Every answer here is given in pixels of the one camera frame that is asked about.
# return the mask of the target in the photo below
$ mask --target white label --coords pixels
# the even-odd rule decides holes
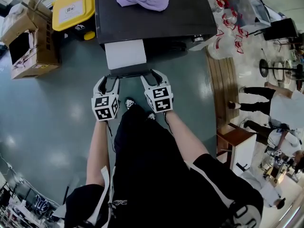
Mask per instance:
[[[70,19],[78,17],[84,13],[82,0],[71,3],[70,5],[59,10],[59,24],[66,22]]]
[[[76,25],[75,29],[79,31],[79,30],[85,29],[85,26],[84,25]]]
[[[106,43],[104,46],[109,69],[147,62],[142,39]]]

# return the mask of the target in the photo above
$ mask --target person in black pants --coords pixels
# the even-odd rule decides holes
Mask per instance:
[[[287,124],[289,129],[304,127],[304,95],[297,91],[281,88],[265,83],[262,87],[242,87],[240,93],[261,95],[268,102],[257,102],[254,104],[245,104],[237,102],[228,102],[230,109],[240,109],[242,111],[261,111],[283,124]]]
[[[107,123],[97,121],[86,185],[66,199],[65,228],[259,226],[261,194],[214,159],[174,111],[164,115],[171,134],[133,99],[125,105],[112,177]],[[234,220],[236,212],[243,220]]]
[[[256,141],[264,145],[268,145],[268,138],[273,129],[268,127],[263,127],[260,124],[257,124],[251,120],[244,122],[244,128],[249,127],[250,129],[256,131]]]
[[[242,87],[239,90],[240,93],[245,94],[253,94],[253,95],[260,95],[265,97],[268,102],[257,102],[254,104],[245,104],[245,103],[233,103],[229,102],[228,107],[230,109],[240,109],[242,111],[246,112],[256,112],[260,111],[266,115],[270,115],[270,105],[271,105],[271,99],[275,94],[274,89],[269,88],[262,88],[262,87]]]

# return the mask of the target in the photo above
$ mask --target cardboard box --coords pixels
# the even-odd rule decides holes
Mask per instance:
[[[38,0],[24,0],[23,2],[32,9],[37,7],[36,10],[38,13],[43,13],[49,18],[49,22],[52,21],[52,11],[42,3],[37,5]],[[35,31],[39,24],[46,22],[46,19],[42,18],[36,12],[26,8],[22,4],[17,4],[10,9],[9,14],[3,21],[1,41],[8,47],[10,43],[24,31]]]
[[[33,32],[27,30],[9,45],[12,79],[37,77],[60,66],[52,39],[47,36],[51,25],[45,26]]]
[[[19,4],[5,18],[1,40],[9,47],[12,59],[11,78],[37,77],[60,66],[52,40],[52,12],[38,0],[28,0],[30,8]]]

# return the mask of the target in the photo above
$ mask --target white shirt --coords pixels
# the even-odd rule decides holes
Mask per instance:
[[[295,90],[290,98],[275,94],[271,99],[270,116],[289,125],[290,129],[304,127],[304,95]]]
[[[281,129],[275,129],[270,133],[268,138],[268,143],[270,147],[275,148],[279,144],[281,135],[283,133],[280,133],[280,131]],[[282,152],[286,156],[293,158],[294,153],[301,149],[302,147],[298,138],[293,136],[291,133],[288,133],[281,145]]]

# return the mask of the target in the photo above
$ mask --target person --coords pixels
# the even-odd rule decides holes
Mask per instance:
[[[260,193],[212,158],[174,111],[164,115],[171,134],[154,117],[147,118],[148,113],[133,99],[127,98],[125,105],[127,111],[114,140],[116,160],[110,188],[105,175],[110,170],[107,123],[96,122],[86,185],[66,199],[66,228],[92,224],[96,210],[99,216],[93,226],[111,228],[222,227],[233,211],[245,206],[255,210],[246,214],[258,214],[261,219]],[[231,202],[229,209],[226,202]]]
[[[281,209],[285,205],[285,198],[282,199],[282,190],[279,186],[274,187],[257,170],[249,168],[241,174],[241,178],[246,180],[254,189],[258,190],[264,199],[264,206]]]
[[[261,95],[268,102],[257,102],[254,104],[245,104],[237,102],[228,102],[230,109],[240,109],[242,111],[261,111],[276,119],[283,124],[287,124],[290,129],[304,127],[304,95],[299,91],[277,87],[269,82],[262,87],[241,87],[240,93]]]
[[[274,150],[280,149],[285,156],[294,159],[295,171],[304,169],[304,152],[299,139],[284,129],[263,127],[251,120],[245,119],[243,127],[256,131],[256,141]]]

